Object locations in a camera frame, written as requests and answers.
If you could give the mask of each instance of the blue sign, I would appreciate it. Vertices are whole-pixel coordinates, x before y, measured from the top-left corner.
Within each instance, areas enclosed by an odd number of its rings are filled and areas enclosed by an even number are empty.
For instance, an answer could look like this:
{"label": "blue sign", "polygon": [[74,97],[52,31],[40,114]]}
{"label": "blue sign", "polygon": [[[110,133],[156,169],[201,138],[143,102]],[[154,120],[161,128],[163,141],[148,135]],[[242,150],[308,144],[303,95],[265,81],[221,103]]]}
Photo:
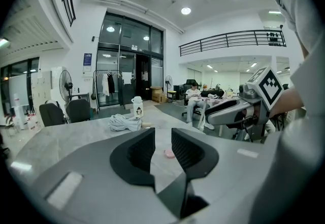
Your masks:
{"label": "blue sign", "polygon": [[83,55],[83,65],[84,66],[91,66],[91,57],[92,57],[92,53],[85,53]]}

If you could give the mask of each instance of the cabinet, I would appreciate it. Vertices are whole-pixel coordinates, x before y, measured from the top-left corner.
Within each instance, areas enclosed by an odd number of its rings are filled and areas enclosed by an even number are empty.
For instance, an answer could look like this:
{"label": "cabinet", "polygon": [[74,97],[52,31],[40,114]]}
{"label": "cabinet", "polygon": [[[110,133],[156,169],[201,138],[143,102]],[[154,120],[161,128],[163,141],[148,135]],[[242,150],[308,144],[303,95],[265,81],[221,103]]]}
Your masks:
{"label": "cabinet", "polygon": [[37,72],[31,75],[31,95],[34,110],[41,127],[44,127],[39,109],[40,105],[51,99],[51,71]]}

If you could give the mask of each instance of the pink object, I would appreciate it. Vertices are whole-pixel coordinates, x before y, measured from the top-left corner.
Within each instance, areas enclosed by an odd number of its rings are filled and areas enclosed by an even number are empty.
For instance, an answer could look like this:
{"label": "pink object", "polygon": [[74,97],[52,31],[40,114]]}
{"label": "pink object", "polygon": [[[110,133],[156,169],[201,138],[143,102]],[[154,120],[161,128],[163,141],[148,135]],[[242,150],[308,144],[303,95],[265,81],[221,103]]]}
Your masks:
{"label": "pink object", "polygon": [[165,150],[165,156],[167,158],[175,158],[175,155],[174,155],[174,153],[173,153],[173,151],[171,149],[166,149]]}

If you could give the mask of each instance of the railing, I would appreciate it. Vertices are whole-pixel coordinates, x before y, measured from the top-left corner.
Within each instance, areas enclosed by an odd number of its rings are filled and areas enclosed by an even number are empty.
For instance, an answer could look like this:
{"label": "railing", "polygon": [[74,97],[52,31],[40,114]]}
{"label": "railing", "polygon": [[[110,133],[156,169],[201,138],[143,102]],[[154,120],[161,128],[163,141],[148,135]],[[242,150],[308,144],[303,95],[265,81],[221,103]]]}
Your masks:
{"label": "railing", "polygon": [[245,45],[286,47],[283,32],[280,30],[247,30],[206,37],[183,44],[179,46],[179,49],[181,56],[184,56],[196,52]]}

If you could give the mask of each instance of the recessed light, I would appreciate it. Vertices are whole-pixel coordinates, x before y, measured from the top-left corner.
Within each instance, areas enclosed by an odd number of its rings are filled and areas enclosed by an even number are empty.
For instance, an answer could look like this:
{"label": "recessed light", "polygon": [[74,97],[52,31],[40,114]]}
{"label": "recessed light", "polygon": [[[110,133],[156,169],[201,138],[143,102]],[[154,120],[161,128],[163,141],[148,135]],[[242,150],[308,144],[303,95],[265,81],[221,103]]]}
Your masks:
{"label": "recessed light", "polygon": [[113,31],[115,31],[115,29],[114,29],[114,27],[107,27],[106,28],[106,31],[108,31],[108,32],[110,32],[110,33],[112,33]]}
{"label": "recessed light", "polygon": [[8,41],[6,39],[1,39],[0,40],[0,47],[4,44],[6,44]]}
{"label": "recessed light", "polygon": [[188,15],[191,12],[191,8],[190,7],[184,7],[182,8],[181,12],[183,15]]}

